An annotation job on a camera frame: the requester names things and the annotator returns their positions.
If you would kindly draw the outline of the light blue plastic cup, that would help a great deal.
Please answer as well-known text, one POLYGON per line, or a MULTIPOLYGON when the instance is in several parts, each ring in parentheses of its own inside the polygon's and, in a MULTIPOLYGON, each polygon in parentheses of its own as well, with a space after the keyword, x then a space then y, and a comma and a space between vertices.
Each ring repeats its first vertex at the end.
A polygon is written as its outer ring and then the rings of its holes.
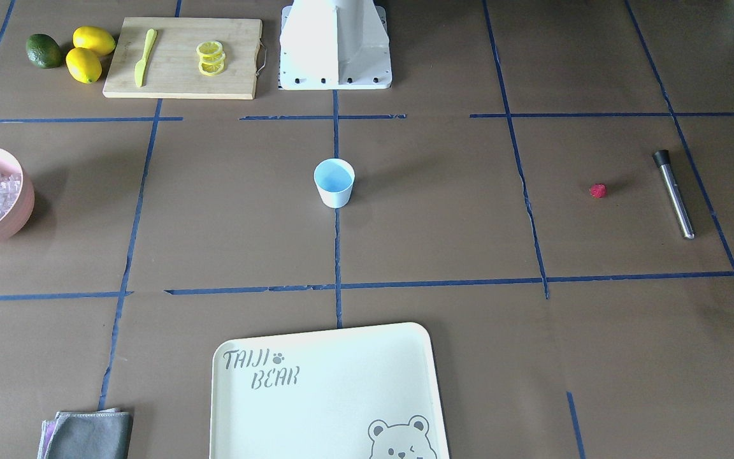
POLYGON ((313 172, 313 180, 321 201, 332 209, 347 205, 355 179, 354 168, 342 159, 323 160, 313 172))

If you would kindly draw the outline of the cream bear tray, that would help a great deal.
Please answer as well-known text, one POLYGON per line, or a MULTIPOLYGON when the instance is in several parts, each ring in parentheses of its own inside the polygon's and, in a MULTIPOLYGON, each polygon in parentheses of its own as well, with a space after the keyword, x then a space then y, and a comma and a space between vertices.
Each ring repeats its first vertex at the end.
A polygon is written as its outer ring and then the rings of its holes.
POLYGON ((228 340, 210 458, 448 458, 431 337, 407 322, 228 340))

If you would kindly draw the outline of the lemon slices stack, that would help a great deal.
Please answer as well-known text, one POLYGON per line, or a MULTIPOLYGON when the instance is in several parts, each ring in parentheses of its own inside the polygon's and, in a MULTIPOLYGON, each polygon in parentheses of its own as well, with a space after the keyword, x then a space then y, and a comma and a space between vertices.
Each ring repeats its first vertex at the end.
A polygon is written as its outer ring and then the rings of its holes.
POLYGON ((201 75, 212 77, 225 69, 226 54, 221 41, 204 41, 196 47, 198 71, 201 75))

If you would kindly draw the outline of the red strawberry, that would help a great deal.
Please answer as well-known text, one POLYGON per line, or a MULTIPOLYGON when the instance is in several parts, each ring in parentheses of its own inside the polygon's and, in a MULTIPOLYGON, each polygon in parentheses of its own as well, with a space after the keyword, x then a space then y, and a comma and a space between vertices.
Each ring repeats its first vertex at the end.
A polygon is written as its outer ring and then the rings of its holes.
POLYGON ((601 198, 605 198, 606 195, 608 195, 608 187, 604 184, 596 183, 589 187, 589 194, 592 198, 600 200, 601 198))

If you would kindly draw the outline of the wooden cutting board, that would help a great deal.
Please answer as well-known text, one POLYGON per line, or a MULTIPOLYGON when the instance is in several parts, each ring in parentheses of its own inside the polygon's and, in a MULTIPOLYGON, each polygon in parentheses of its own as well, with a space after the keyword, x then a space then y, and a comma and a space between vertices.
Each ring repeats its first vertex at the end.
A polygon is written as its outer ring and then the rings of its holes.
POLYGON ((257 55, 263 23, 259 18, 126 17, 112 55, 103 94, 110 98, 254 99, 257 55), (157 30, 148 59, 145 84, 134 84, 145 34, 157 30), (198 71, 196 47, 221 41, 225 69, 215 76, 198 71))

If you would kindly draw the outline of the yellow plastic knife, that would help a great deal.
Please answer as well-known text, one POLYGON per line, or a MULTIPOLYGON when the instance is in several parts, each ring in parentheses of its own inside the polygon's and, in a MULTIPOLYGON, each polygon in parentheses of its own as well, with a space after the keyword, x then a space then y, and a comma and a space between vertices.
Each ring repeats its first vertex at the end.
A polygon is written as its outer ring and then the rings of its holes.
POLYGON ((134 65, 134 84, 135 87, 140 88, 145 84, 145 73, 147 70, 148 59, 154 49, 155 39, 157 38, 157 30, 148 29, 145 34, 145 41, 143 41, 143 49, 139 60, 134 65))

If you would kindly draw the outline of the steel muddler black tip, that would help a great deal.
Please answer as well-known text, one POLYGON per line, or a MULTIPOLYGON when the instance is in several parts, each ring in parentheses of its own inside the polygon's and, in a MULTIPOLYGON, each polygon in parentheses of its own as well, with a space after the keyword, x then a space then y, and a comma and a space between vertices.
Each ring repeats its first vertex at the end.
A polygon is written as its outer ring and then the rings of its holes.
POLYGON ((660 171, 682 237, 690 240, 694 239, 695 230, 691 225, 684 198, 679 190, 679 184, 671 165, 670 152, 667 149, 658 149, 653 153, 652 157, 656 167, 660 171))

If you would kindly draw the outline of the yellow lemon lower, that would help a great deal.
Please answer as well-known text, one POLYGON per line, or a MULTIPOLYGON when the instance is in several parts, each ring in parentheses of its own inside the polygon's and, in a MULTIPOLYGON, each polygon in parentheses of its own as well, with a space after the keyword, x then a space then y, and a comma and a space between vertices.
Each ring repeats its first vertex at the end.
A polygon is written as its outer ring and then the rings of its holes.
POLYGON ((82 84, 93 84, 103 72, 99 56, 88 48, 76 47, 65 56, 65 64, 70 75, 82 84))

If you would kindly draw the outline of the yellow lemon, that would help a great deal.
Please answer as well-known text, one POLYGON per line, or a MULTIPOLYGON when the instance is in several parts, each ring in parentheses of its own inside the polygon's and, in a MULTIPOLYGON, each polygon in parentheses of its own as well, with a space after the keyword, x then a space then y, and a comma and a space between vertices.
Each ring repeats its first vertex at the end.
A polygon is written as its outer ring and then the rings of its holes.
POLYGON ((93 84, 103 72, 99 56, 88 48, 76 47, 65 56, 65 64, 70 75, 82 84, 93 84))
POLYGON ((92 50, 98 56, 110 55, 116 47, 113 35, 96 26, 78 27, 73 33, 73 46, 92 50))

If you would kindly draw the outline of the yellow lemon upper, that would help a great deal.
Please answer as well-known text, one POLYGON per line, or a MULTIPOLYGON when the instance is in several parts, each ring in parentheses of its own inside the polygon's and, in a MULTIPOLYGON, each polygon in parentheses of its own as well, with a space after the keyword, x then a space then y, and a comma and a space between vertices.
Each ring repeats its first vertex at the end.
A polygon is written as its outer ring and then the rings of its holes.
POLYGON ((92 50, 98 56, 110 55, 116 47, 113 35, 96 26, 78 27, 73 33, 73 46, 92 50))

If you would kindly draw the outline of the green avocado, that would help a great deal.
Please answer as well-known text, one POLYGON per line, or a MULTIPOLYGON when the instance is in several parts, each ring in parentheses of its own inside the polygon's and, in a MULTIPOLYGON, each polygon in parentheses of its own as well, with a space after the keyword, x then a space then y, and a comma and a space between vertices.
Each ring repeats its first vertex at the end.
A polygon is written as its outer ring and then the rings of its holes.
POLYGON ((25 43, 25 52, 31 64, 38 69, 55 69, 64 62, 61 47, 46 34, 32 34, 25 43))

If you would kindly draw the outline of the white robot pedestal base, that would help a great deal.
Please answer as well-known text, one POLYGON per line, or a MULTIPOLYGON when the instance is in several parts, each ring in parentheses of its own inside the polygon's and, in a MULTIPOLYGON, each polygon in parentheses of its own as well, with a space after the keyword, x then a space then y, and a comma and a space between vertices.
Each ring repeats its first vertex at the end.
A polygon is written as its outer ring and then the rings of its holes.
POLYGON ((373 1, 294 1, 282 9, 279 87, 384 90, 393 81, 385 8, 373 1))

